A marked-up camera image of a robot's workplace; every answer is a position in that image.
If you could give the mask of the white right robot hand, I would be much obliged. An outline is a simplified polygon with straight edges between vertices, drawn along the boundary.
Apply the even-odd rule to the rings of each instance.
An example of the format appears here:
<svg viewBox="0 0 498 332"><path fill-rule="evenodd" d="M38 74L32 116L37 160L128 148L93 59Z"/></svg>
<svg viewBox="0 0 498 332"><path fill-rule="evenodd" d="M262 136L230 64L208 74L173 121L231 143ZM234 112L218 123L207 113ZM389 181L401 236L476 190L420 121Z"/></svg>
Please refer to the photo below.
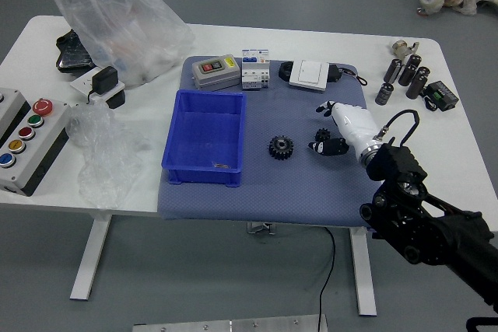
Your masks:
<svg viewBox="0 0 498 332"><path fill-rule="evenodd" d="M382 142L377 140L379 127L367 109L335 101L322 103L317 113L332 117L341 140L328 139L322 142L311 142L308 147L323 156L338 156L348 152L352 146L359 162L374 154Z"/></svg>

